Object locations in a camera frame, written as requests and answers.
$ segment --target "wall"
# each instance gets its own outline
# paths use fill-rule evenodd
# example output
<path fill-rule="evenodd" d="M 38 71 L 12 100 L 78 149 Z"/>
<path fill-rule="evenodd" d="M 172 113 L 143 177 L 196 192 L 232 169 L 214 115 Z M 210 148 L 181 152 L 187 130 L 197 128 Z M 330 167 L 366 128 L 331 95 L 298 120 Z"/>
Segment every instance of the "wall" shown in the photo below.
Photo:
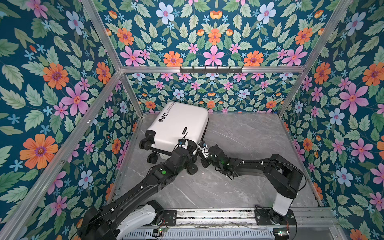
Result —
<path fill-rule="evenodd" d="M 325 206 L 350 239 L 382 239 L 383 1 L 354 1 L 284 115 Z"/>
<path fill-rule="evenodd" d="M 3 227 L 114 70 L 77 0 L 70 3 L 65 0 L 3 1 L 0 29 L 6 33 L 0 37 L 0 136 L 3 140 L 0 227 Z M 82 92 L 78 108 L 73 106 L 74 90 Z M 116 90 L 104 107 L 110 106 L 114 116 L 110 118 L 104 108 L 100 110 L 94 120 L 98 124 L 91 126 L 86 139 L 79 143 L 79 157 L 65 164 L 65 172 L 58 176 L 56 187 L 44 197 L 29 220 L 28 229 L 20 235 L 24 240 L 54 239 L 57 234 L 66 237 L 68 227 L 77 223 L 89 205 L 104 203 L 121 158 L 120 151 L 112 155 L 111 140 L 119 138 L 124 153 L 124 143 L 131 137 L 136 119 L 121 86 Z M 125 114 L 120 112 L 122 101 L 128 107 Z M 85 141 L 89 143 L 92 139 L 94 152 L 84 154 Z M 41 156 L 36 156 L 35 150 L 41 151 Z M 94 177 L 93 186 L 79 193 L 81 174 L 88 170 Z M 59 196 L 67 197 L 67 207 L 51 217 L 52 203 L 57 202 Z"/>

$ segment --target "pink flower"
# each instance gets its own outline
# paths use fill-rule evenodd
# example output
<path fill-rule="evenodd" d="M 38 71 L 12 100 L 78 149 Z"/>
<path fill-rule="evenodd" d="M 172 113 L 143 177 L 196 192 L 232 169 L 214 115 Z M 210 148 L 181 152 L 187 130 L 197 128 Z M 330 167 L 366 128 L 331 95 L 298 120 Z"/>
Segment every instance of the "pink flower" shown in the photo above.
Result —
<path fill-rule="evenodd" d="M 378 177 L 374 177 L 373 182 L 376 184 L 380 184 L 381 182 L 383 182 L 383 187 L 384 187 L 384 181 L 383 181 L 384 180 L 384 164 L 379 163 L 378 168 L 379 170 L 375 168 L 371 168 L 371 173 L 378 176 Z"/>
<path fill-rule="evenodd" d="M 74 148 L 72 154 L 68 158 L 68 160 L 67 160 L 68 162 L 72 161 L 72 156 L 74 156 L 74 157 L 78 157 L 79 156 L 79 153 L 76 151 L 77 149 L 79 149 L 79 147 L 80 147 L 80 144 L 77 144 L 76 147 Z"/>
<path fill-rule="evenodd" d="M 113 116 L 113 109 L 111 108 L 111 106 L 109 106 L 108 108 L 106 108 L 106 110 L 107 110 L 107 116 L 111 118 Z"/>
<path fill-rule="evenodd" d="M 212 63 L 212 66 L 215 65 L 221 65 L 221 60 L 219 58 L 222 58 L 224 56 L 224 53 L 223 52 L 217 52 L 217 46 L 216 45 L 213 45 L 211 47 L 211 53 L 209 52 L 204 52 L 203 53 L 204 57 L 208 58 L 204 65 L 209 65 Z"/>
<path fill-rule="evenodd" d="M 300 58 L 305 57 L 308 52 L 301 52 L 303 50 L 303 46 L 300 45 L 296 51 L 293 51 L 292 49 L 288 50 L 288 57 L 284 58 L 281 62 L 282 63 L 288 63 L 287 66 L 292 66 L 294 63 L 295 65 L 300 65 L 301 60 Z"/>
<path fill-rule="evenodd" d="M 139 50 L 134 50 L 132 53 L 132 49 L 128 46 L 125 46 L 125 51 L 126 51 L 126 53 L 121 52 L 120 55 L 124 58 L 127 58 L 127 60 L 125 60 L 125 64 L 127 66 L 130 66 L 133 63 L 133 65 L 135 67 L 138 67 L 139 63 L 141 63 L 141 64 L 145 63 L 145 61 L 142 58 L 139 58 L 139 56 L 140 56 Z"/>
<path fill-rule="evenodd" d="M 51 217 L 57 213 L 58 216 L 61 215 L 61 210 L 67 208 L 67 204 L 65 203 L 67 201 L 67 197 L 61 198 L 61 196 L 57 197 L 57 202 L 53 202 L 50 204 L 50 207 L 52 209 Z"/>
<path fill-rule="evenodd" d="M 358 144 L 359 145 L 357 145 L 355 142 L 351 142 L 351 147 L 356 149 L 351 152 L 351 155 L 352 156 L 359 155 L 360 162 L 364 162 L 365 157 L 369 159 L 373 159 L 372 153 L 368 152 L 368 150 L 371 150 L 373 148 L 373 145 L 370 143 L 367 143 L 364 145 L 364 140 L 362 138 L 359 138 Z"/>
<path fill-rule="evenodd" d="M 188 79 L 191 79 L 192 76 L 189 75 L 189 73 L 178 73 L 177 75 L 179 75 L 179 81 L 184 81 L 184 82 L 188 82 Z"/>
<path fill-rule="evenodd" d="M 367 90 L 368 86 L 364 86 L 356 91 L 356 85 L 351 83 L 348 87 L 349 93 L 342 92 L 339 94 L 341 99 L 346 100 L 341 103 L 340 109 L 346 109 L 349 106 L 349 112 L 354 115 L 358 110 L 356 104 L 361 107 L 368 105 L 368 100 L 366 98 L 360 98 L 367 92 Z"/>
<path fill-rule="evenodd" d="M 268 82 L 268 80 L 266 80 L 264 82 L 261 82 L 260 87 L 263 89 L 263 88 L 267 88 L 268 85 L 269 85 L 269 82 Z"/>
<path fill-rule="evenodd" d="M 61 101 L 67 106 L 72 105 L 70 109 L 71 116 L 76 115 L 77 109 L 84 114 L 88 110 L 88 104 L 85 100 L 89 98 L 89 94 L 81 93 L 81 86 L 78 83 L 74 86 L 74 91 L 70 87 L 66 87 L 65 90 L 71 97 L 63 97 Z"/>
<path fill-rule="evenodd" d="M 317 108 L 316 106 L 314 106 L 312 109 L 311 109 L 311 116 L 313 116 L 314 118 L 319 116 L 319 108 Z"/>
<path fill-rule="evenodd" d="M 243 6 L 245 4 L 245 0 L 241 0 L 241 5 Z"/>
<path fill-rule="evenodd" d="M 143 57 L 144 60 L 151 59 L 149 55 L 150 53 L 148 53 L 147 50 L 140 50 L 140 57 Z"/>
<path fill-rule="evenodd" d="M 232 51 L 232 54 L 234 54 L 234 53 L 238 53 L 239 49 L 240 49 L 239 44 L 236 43 L 231 45 L 231 48 L 229 49 L 229 51 Z"/>
<path fill-rule="evenodd" d="M 300 159 L 301 159 L 303 162 L 305 162 L 305 158 L 304 158 L 304 156 L 303 156 L 303 154 L 305 153 L 305 149 L 300 149 L 300 145 L 297 144 L 297 145 L 296 145 L 296 150 L 297 150 L 297 153 L 298 153 L 299 156 L 300 156 Z"/>
<path fill-rule="evenodd" d="M 163 82 L 159 82 L 157 81 L 157 83 L 155 83 L 156 85 L 156 88 L 159 88 L 160 90 L 163 89 L 164 85 L 163 85 Z"/>
<path fill-rule="evenodd" d="M 376 113 L 377 114 L 383 114 L 383 116 L 384 116 L 384 105 L 383 104 L 378 104 L 377 105 L 378 106 L 378 108 L 380 108 Z"/>
<path fill-rule="evenodd" d="M 264 73 L 252 73 L 253 76 L 251 77 L 252 79 L 255 78 L 256 81 L 259 81 L 260 78 L 264 78 Z"/>
<path fill-rule="evenodd" d="M 284 48 L 277 53 L 277 58 L 283 59 L 285 56 L 287 56 L 288 50 L 284 50 Z"/>
<path fill-rule="evenodd" d="M 84 147 L 83 151 L 86 151 L 87 155 L 89 155 L 89 152 L 93 152 L 94 146 L 95 146 L 95 144 L 93 144 L 92 141 L 85 142 L 85 147 Z"/>
<path fill-rule="evenodd" d="M 322 89 L 323 87 L 319 87 L 319 88 L 317 88 L 317 87 L 315 87 L 314 88 L 314 91 L 313 92 L 311 92 L 311 96 L 313 96 L 313 98 L 312 98 L 312 101 L 315 101 L 316 100 L 316 102 L 319 102 L 320 101 L 320 97 L 322 97 L 324 94 L 321 92 L 321 89 Z"/>
<path fill-rule="evenodd" d="M 338 152 L 341 154 L 341 151 L 345 150 L 345 147 L 343 147 L 344 141 L 340 141 L 335 139 L 335 143 L 332 143 L 332 146 L 334 147 L 333 151 Z"/>
<path fill-rule="evenodd" d="M 191 45 L 188 47 L 188 49 L 189 49 L 189 53 L 196 53 L 196 51 L 199 50 L 197 48 L 197 44 L 193 45 L 193 43 L 191 43 Z"/>
<path fill-rule="evenodd" d="M 56 112 L 55 112 L 55 115 L 58 116 L 60 115 L 60 118 L 63 119 L 64 118 L 64 115 L 68 115 L 68 111 L 66 111 L 68 109 L 68 106 L 63 106 L 63 103 L 62 102 L 59 102 L 59 105 L 54 105 L 53 108 L 56 109 Z"/>
<path fill-rule="evenodd" d="M 197 3 L 199 0 L 188 0 L 188 4 L 192 6 L 193 2 Z"/>
<path fill-rule="evenodd" d="M 196 89 L 200 89 L 200 86 L 201 84 L 198 84 L 197 81 L 195 81 L 195 83 L 191 83 L 191 89 L 193 90 L 196 90 Z"/>
<path fill-rule="evenodd" d="M 229 81 L 227 83 L 224 83 L 224 89 L 229 90 L 233 88 L 233 83 L 230 83 Z"/>
<path fill-rule="evenodd" d="M 161 73 L 162 75 L 160 76 L 161 79 L 166 79 L 166 81 L 168 82 L 169 79 L 173 79 L 173 76 L 172 76 L 172 73 Z"/>
<path fill-rule="evenodd" d="M 237 82 L 240 82 L 241 80 L 245 80 L 246 79 L 246 75 L 248 75 L 248 73 L 236 73 L 233 78 L 234 79 L 237 79 Z"/>
<path fill-rule="evenodd" d="M 384 198 L 381 198 L 381 194 L 379 192 L 376 192 L 376 196 L 373 193 L 369 193 L 370 197 L 372 198 L 369 203 L 376 205 L 377 210 L 381 211 L 384 209 Z"/>
<path fill-rule="evenodd" d="M 53 193 L 53 191 L 55 190 L 55 185 L 59 188 L 63 187 L 63 181 L 61 181 L 60 179 L 62 179 L 66 174 L 66 171 L 62 171 L 57 175 L 56 180 L 53 181 L 52 185 L 48 188 L 48 195 L 51 195 Z"/>
<path fill-rule="evenodd" d="M 340 87 L 340 90 L 342 91 L 342 90 L 344 90 L 344 89 L 348 89 L 348 85 L 350 85 L 352 82 L 351 81 L 349 81 L 349 77 L 346 77 L 345 79 L 341 79 L 340 80 L 341 81 L 341 83 L 339 83 L 339 87 Z"/>
<path fill-rule="evenodd" d="M 46 11 L 48 11 L 48 8 L 41 4 L 40 0 L 30 0 L 29 2 L 25 3 L 30 9 L 33 10 L 35 13 L 35 16 L 39 18 L 42 16 L 45 19 L 48 19 L 47 14 L 45 14 Z"/>
<path fill-rule="evenodd" d="M 308 164 L 308 169 L 313 172 L 316 167 L 313 165 L 313 163 Z"/>
<path fill-rule="evenodd" d="M 312 77 L 308 78 L 308 76 L 305 77 L 305 80 L 303 81 L 303 90 L 305 89 L 306 92 L 308 92 L 308 89 L 312 86 Z"/>

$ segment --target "light blue flower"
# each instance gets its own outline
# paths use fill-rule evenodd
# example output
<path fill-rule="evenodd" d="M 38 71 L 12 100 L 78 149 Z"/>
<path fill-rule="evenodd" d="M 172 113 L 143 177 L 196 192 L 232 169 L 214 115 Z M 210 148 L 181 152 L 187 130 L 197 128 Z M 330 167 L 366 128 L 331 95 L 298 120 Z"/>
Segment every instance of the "light blue flower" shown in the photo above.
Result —
<path fill-rule="evenodd" d="M 64 181 L 65 185 L 64 187 L 69 187 L 70 183 L 72 182 L 72 180 L 70 180 L 70 178 L 68 178 L 67 180 Z"/>
<path fill-rule="evenodd" d="M 9 168 L 14 168 L 14 171 L 17 172 L 17 170 L 19 168 L 23 168 L 22 164 L 23 164 L 23 161 L 18 161 L 17 159 L 15 159 L 14 161 L 15 164 L 12 164 L 11 166 L 9 166 Z"/>
<path fill-rule="evenodd" d="M 46 51 L 46 49 L 44 48 L 44 45 L 36 44 L 36 46 L 38 47 L 37 51 L 41 53 L 44 53 Z"/>
<path fill-rule="evenodd" d="M 104 17 L 105 17 L 104 20 L 108 21 L 108 23 L 110 23 L 112 21 L 111 16 L 104 15 Z"/>
<path fill-rule="evenodd" d="M 12 114 L 12 117 L 8 117 L 7 119 L 12 121 L 12 122 L 11 122 L 12 125 L 14 125 L 15 122 L 16 122 L 16 123 L 20 123 L 20 121 L 18 120 L 18 119 L 20 119 L 20 117 L 16 117 L 15 114 Z"/>
<path fill-rule="evenodd" d="M 171 23 L 171 22 L 169 22 L 169 24 L 168 24 L 167 28 L 169 28 L 170 30 L 172 30 L 172 29 L 175 29 L 175 24 L 174 24 L 174 23 Z"/>
<path fill-rule="evenodd" d="M 88 75 L 88 73 L 85 71 L 85 69 L 83 69 L 83 71 L 81 72 L 81 74 L 83 75 L 83 77 L 86 77 Z"/>
<path fill-rule="evenodd" d="M 67 235 L 67 233 L 70 231 L 70 227 L 69 226 L 65 226 L 64 227 L 64 231 L 62 231 L 61 234 L 64 234 L 64 235 Z"/>
<path fill-rule="evenodd" d="M 223 15 L 223 19 L 221 19 L 222 22 L 226 23 L 228 21 L 228 15 Z"/>
<path fill-rule="evenodd" d="M 49 129 L 49 125 L 47 126 L 42 125 L 41 128 L 42 130 L 40 130 L 40 133 L 44 133 L 45 135 L 47 134 L 47 132 L 51 131 L 51 129 Z"/>
<path fill-rule="evenodd" d="M 203 21 L 205 21 L 205 23 L 209 22 L 209 21 L 210 21 L 210 19 L 209 19 L 209 15 L 207 15 L 207 16 L 204 16 L 204 19 L 203 19 Z"/>
<path fill-rule="evenodd" d="M 52 114 L 52 110 L 53 108 L 50 108 L 49 106 L 47 106 L 47 108 L 43 109 L 43 112 L 45 112 L 47 116 L 49 116 L 49 114 Z"/>
<path fill-rule="evenodd" d="M 118 18 L 120 18 L 120 20 L 123 21 L 123 20 L 124 20 L 124 15 L 122 15 L 121 13 L 119 13 Z"/>
<path fill-rule="evenodd" d="M 24 57 L 29 58 L 30 61 L 31 61 L 32 59 L 36 59 L 36 58 L 34 57 L 34 55 L 35 55 L 34 52 L 29 53 L 28 50 L 25 50 L 25 53 L 26 53 L 26 54 L 24 54 Z"/>

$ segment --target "green leaf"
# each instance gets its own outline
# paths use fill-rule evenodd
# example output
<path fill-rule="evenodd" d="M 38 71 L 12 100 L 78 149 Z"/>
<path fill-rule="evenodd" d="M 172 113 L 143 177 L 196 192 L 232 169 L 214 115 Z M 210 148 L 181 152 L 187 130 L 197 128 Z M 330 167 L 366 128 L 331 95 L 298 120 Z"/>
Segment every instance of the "green leaf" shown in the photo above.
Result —
<path fill-rule="evenodd" d="M 15 187 L 12 190 L 7 191 L 7 194 L 4 194 L 0 197 L 1 201 L 17 202 L 23 200 L 26 194 L 28 193 L 28 188 L 25 186 Z"/>
<path fill-rule="evenodd" d="M 10 84 L 14 84 L 19 90 L 22 89 L 24 79 L 17 67 L 4 64 L 2 73 L 5 75 L 5 78 L 9 80 Z"/>
<path fill-rule="evenodd" d="M 39 110 L 31 110 L 27 117 L 24 119 L 25 122 L 25 131 L 33 127 L 37 127 L 44 120 L 44 114 Z"/>

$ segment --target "aluminum frame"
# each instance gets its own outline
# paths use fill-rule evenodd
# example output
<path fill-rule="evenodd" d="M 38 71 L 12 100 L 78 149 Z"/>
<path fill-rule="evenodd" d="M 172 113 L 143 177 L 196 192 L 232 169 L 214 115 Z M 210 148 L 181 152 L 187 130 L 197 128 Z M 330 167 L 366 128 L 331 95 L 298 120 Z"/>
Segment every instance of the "aluminum frame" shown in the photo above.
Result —
<path fill-rule="evenodd" d="M 17 238 L 18 233 L 29 220 L 30 216 L 34 213 L 37 205 L 40 203 L 48 188 L 52 182 L 56 179 L 63 168 L 65 162 L 72 154 L 76 147 L 76 144 L 81 140 L 84 133 L 89 127 L 89 123 L 96 117 L 100 108 L 109 97 L 110 92 L 116 86 L 117 82 L 121 78 L 122 73 L 116 72 L 104 86 L 96 100 L 83 115 L 80 122 L 76 125 L 74 130 L 65 140 L 59 151 L 57 151 L 54 158 L 44 169 L 40 177 L 37 179 L 33 187 L 28 191 L 27 195 L 22 200 L 21 204 L 17 208 L 16 212 L 12 215 L 9 221 L 3 226 L 0 231 L 0 239 L 2 240 L 14 240 Z"/>
<path fill-rule="evenodd" d="M 317 58 L 319 57 L 321 51 L 327 44 L 329 38 L 331 37 L 331 34 L 336 29 L 337 25 L 345 15 L 347 8 L 350 4 L 352 4 L 353 0 L 340 0 L 338 5 L 336 6 L 336 9 L 333 11 L 331 17 L 329 18 L 327 24 L 324 27 L 324 31 L 319 37 L 318 42 L 316 43 L 315 47 L 312 49 L 309 57 L 307 58 L 307 61 L 304 64 L 304 71 L 301 73 L 293 86 L 291 87 L 291 90 L 287 94 L 287 97 L 284 99 L 284 103 L 281 106 L 278 114 L 279 117 L 283 117 L 283 114 L 287 110 L 289 104 L 292 102 L 293 98 L 295 97 L 297 91 L 299 90 L 303 80 L 305 77 L 307 77 L 308 73 L 310 72 L 312 66 L 316 62 Z"/>

